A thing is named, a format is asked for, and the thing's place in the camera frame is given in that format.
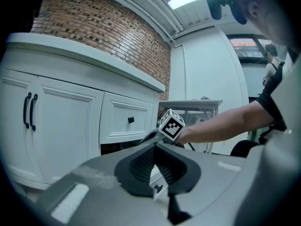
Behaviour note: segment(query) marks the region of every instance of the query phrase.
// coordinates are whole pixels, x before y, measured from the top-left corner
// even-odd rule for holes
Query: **brick wall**
[[[170,46],[140,16],[113,0],[43,0],[32,32],[74,40],[104,51],[165,85]]]

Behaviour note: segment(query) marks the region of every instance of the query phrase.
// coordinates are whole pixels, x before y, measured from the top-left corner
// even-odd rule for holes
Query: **white cube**
[[[169,109],[161,118],[159,132],[172,141],[175,141],[184,126],[183,118],[172,109]]]

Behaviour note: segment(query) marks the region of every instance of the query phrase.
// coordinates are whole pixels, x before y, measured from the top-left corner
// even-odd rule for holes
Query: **person's ear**
[[[250,2],[248,4],[249,15],[252,17],[257,17],[258,16],[258,8],[259,8],[259,5],[257,2]]]

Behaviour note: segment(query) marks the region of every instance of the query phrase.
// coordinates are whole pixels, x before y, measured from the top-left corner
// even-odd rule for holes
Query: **black shirt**
[[[263,92],[259,95],[256,101],[277,121],[282,120],[280,111],[278,110],[271,93],[282,81],[282,66],[278,67],[277,72],[270,77]]]

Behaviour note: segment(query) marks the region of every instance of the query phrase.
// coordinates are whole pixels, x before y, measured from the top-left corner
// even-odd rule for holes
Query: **ceiling pipe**
[[[152,0],[146,0],[148,1],[153,7],[155,7],[158,12],[170,23],[170,25],[174,28],[175,32],[180,32],[180,30],[178,29],[177,26],[175,26],[175,24],[173,23],[173,21],[171,21],[171,19],[169,18],[169,16],[167,16],[167,14],[156,4],[154,3]]]
[[[142,7],[140,7],[138,4],[136,4],[135,2],[131,1],[131,0],[125,0],[128,3],[132,4],[133,6],[135,6],[136,8],[138,8],[140,11],[142,11],[146,16],[148,16],[151,20],[153,20],[155,22],[155,24],[157,26],[159,26],[160,29],[162,29],[162,31],[168,36],[168,38],[170,39],[170,41],[172,41],[175,44],[174,39],[172,38],[172,36],[167,32],[167,30],[152,16],[150,15],[147,11],[145,11]]]
[[[183,31],[183,25],[180,24],[179,20],[176,18],[176,16],[174,15],[174,13],[171,11],[171,8],[169,6],[166,5],[165,2],[163,2],[162,0],[156,0],[161,6],[165,7],[166,11],[168,12],[168,14],[171,16],[171,18],[175,21],[176,25],[178,26],[178,28]]]

